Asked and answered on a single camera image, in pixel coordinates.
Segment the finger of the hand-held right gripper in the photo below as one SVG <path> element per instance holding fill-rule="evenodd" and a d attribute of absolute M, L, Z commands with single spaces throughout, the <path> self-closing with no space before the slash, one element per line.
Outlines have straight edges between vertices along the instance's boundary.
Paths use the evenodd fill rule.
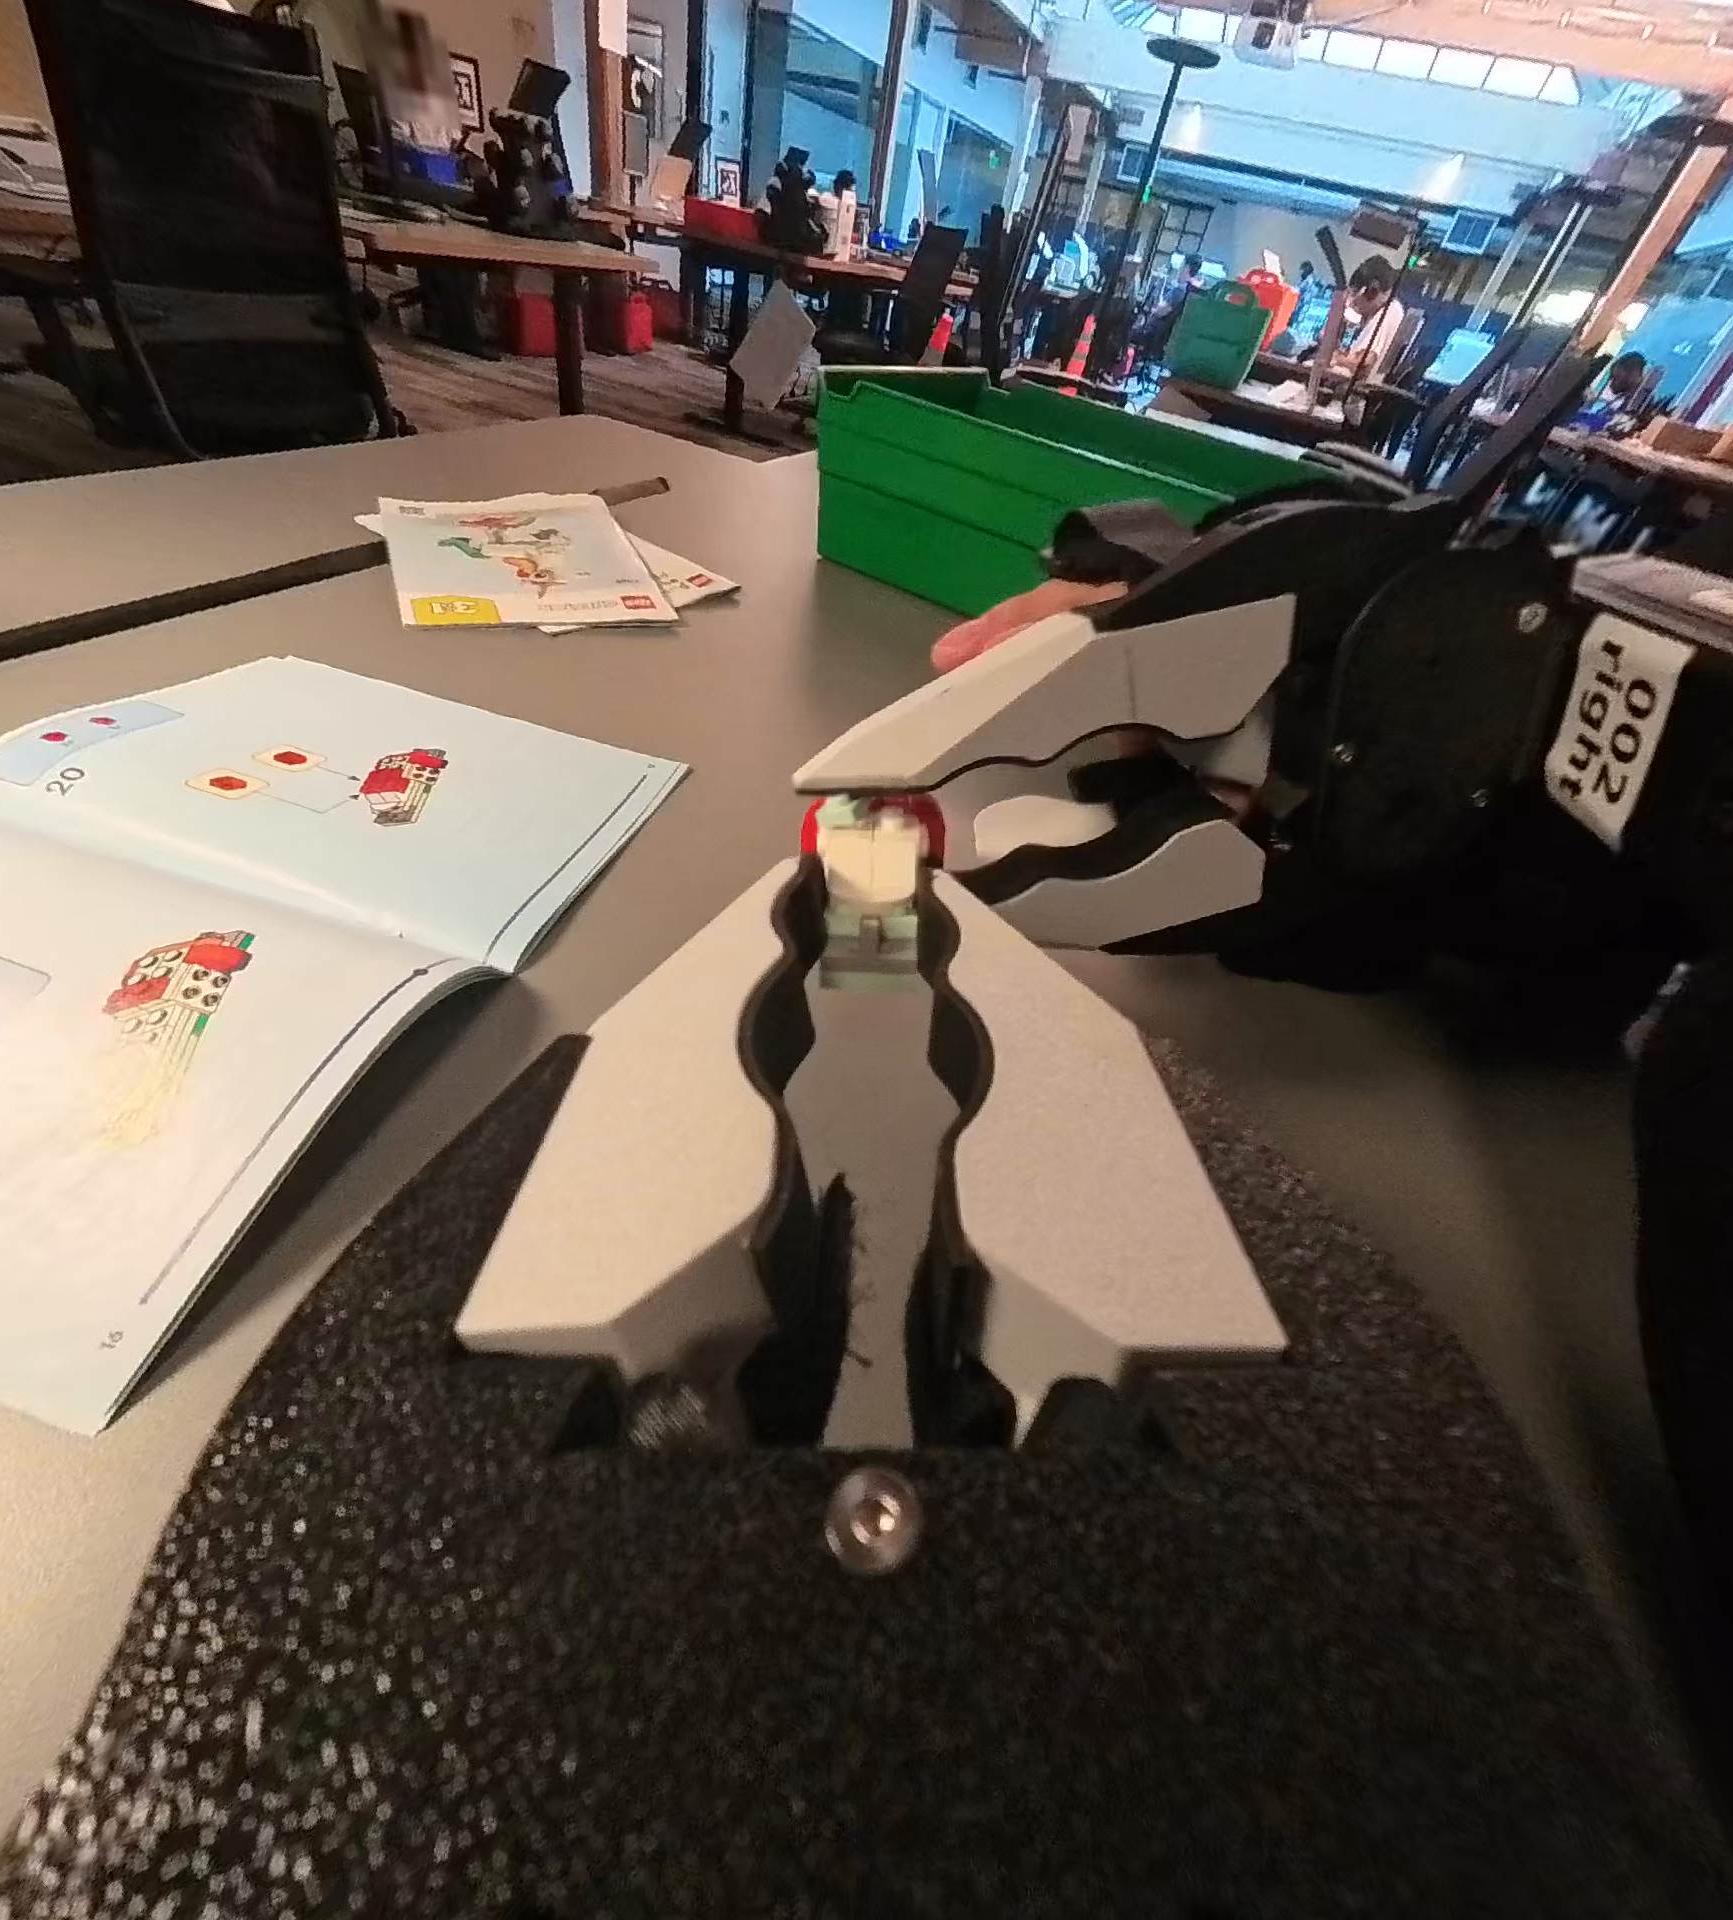
<path fill-rule="evenodd" d="M 974 856 L 956 881 L 1040 947 L 1119 947 L 1262 894 L 1262 849 L 1203 785 L 1128 806 L 1011 795 L 974 816 Z"/>
<path fill-rule="evenodd" d="M 1270 689 L 1293 648 L 1290 593 L 1098 630 L 1043 617 L 878 708 L 793 776 L 804 795 L 928 794 L 985 764 L 1046 765 L 1145 729 L 1219 782 L 1267 771 Z"/>

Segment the open instruction booklet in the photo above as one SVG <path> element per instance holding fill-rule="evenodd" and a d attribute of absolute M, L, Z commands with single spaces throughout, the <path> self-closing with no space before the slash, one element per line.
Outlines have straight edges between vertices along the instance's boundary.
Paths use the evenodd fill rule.
<path fill-rule="evenodd" d="M 291 655 L 0 735 L 0 1405 L 105 1428 L 375 1058 L 687 771 Z"/>

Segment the wooden desk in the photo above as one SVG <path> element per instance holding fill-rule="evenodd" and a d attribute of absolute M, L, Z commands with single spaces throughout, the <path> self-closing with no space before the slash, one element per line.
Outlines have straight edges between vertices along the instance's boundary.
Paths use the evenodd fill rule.
<path fill-rule="evenodd" d="M 555 403 L 563 417 L 585 410 L 585 353 L 581 338 L 581 294 L 598 278 L 633 278 L 635 258 L 589 241 L 545 239 L 501 234 L 461 220 L 382 217 L 348 201 L 336 201 L 341 230 L 341 259 L 349 248 L 380 267 L 472 270 L 516 282 L 542 278 L 555 324 L 553 374 Z M 23 190 L 8 162 L 0 162 L 0 238 L 77 245 L 70 204 L 59 195 Z"/>

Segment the green tote bag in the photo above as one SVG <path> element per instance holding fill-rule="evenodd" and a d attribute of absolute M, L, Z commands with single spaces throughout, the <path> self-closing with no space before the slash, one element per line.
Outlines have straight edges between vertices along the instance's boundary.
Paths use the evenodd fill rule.
<path fill-rule="evenodd" d="M 1247 280 L 1221 280 L 1190 292 L 1166 338 L 1166 376 L 1219 391 L 1249 376 L 1276 314 Z"/>

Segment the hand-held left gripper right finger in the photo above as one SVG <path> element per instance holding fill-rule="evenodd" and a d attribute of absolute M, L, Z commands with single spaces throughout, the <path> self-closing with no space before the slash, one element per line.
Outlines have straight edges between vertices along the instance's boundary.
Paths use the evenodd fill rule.
<path fill-rule="evenodd" d="M 1058 1383 L 1274 1362 L 1286 1331 L 1139 1030 L 952 876 L 920 909 L 952 1102 L 919 1262 L 919 1424 L 1027 1428 Z"/>

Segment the black mesh office chair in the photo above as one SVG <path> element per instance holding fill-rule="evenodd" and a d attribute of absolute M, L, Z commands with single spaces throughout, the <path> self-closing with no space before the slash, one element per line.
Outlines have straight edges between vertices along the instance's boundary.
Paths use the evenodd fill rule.
<path fill-rule="evenodd" d="M 310 29 L 161 2 L 26 3 L 103 326 L 80 342 L 31 280 L 37 371 L 109 444 L 220 459 L 390 440 L 349 278 Z"/>

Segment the green plastic bin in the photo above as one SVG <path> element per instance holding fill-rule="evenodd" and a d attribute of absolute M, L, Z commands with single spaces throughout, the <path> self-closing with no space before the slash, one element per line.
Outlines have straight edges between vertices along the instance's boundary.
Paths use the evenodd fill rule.
<path fill-rule="evenodd" d="M 1198 526 L 1347 488 L 1293 446 L 964 367 L 826 365 L 815 428 L 818 558 L 958 614 L 1035 585 L 1071 511 L 1159 502 Z"/>

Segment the small instruction booklet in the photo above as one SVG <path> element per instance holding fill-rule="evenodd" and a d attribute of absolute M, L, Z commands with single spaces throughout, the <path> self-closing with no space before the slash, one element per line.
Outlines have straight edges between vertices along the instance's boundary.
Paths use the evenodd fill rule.
<path fill-rule="evenodd" d="M 408 627 L 561 631 L 680 617 L 612 508 L 589 491 L 383 498 L 357 524 L 383 542 Z"/>
<path fill-rule="evenodd" d="M 665 627 L 685 609 L 737 590 L 733 577 L 627 532 L 607 514 L 536 520 L 501 558 L 516 577 L 520 619 L 542 631 Z"/>

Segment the black floor lamp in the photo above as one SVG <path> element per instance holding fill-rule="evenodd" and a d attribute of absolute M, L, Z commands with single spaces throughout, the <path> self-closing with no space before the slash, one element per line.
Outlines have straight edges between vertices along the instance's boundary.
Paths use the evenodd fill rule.
<path fill-rule="evenodd" d="M 1101 285 L 1101 305 L 1112 303 L 1119 310 L 1119 315 L 1127 322 L 1132 320 L 1135 312 L 1135 280 L 1127 274 L 1127 261 L 1132 251 L 1143 207 L 1151 198 L 1152 179 L 1159 169 L 1164 133 L 1178 95 L 1180 80 L 1189 72 L 1209 72 L 1221 62 L 1221 52 L 1215 43 L 1193 40 L 1176 31 L 1149 34 L 1146 52 L 1166 69 L 1166 86 L 1141 159 L 1137 186 L 1128 198 L 1127 214 L 1119 225 L 1116 243 Z"/>

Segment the small lego model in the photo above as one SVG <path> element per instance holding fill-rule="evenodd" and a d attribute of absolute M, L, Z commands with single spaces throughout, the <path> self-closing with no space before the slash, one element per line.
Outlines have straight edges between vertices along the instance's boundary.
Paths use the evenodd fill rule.
<path fill-rule="evenodd" d="M 802 852 L 826 883 L 822 990 L 891 991 L 919 977 L 922 881 L 945 848 L 945 816 L 926 794 L 830 794 L 808 806 Z"/>

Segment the black desk equipment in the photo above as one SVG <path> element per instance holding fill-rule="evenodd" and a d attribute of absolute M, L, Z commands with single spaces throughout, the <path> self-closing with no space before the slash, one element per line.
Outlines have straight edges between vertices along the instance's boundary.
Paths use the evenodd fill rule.
<path fill-rule="evenodd" d="M 485 159 L 484 216 L 494 232 L 553 241 L 575 238 L 555 114 L 492 109 Z"/>
<path fill-rule="evenodd" d="M 776 251 L 818 258 L 828 249 L 830 223 L 807 147 L 793 145 L 783 152 L 755 217 L 760 241 Z"/>

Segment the person's right hand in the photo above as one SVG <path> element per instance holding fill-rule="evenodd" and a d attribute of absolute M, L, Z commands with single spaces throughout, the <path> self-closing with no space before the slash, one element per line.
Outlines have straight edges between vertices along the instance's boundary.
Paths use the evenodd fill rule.
<path fill-rule="evenodd" d="M 931 667 L 937 674 L 948 674 L 1039 622 L 1105 605 L 1125 593 L 1127 583 L 1119 579 L 1043 579 L 1024 592 L 1000 599 L 988 612 L 967 617 L 946 630 L 928 652 Z"/>

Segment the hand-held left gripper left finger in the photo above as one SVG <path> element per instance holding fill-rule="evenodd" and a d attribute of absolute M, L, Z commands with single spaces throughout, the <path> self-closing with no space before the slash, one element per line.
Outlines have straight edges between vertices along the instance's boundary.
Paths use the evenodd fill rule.
<path fill-rule="evenodd" d="M 589 1025 L 456 1315 L 466 1349 L 714 1383 L 796 1330 L 817 1223 L 783 1092 L 824 907 L 822 863 L 778 861 Z"/>

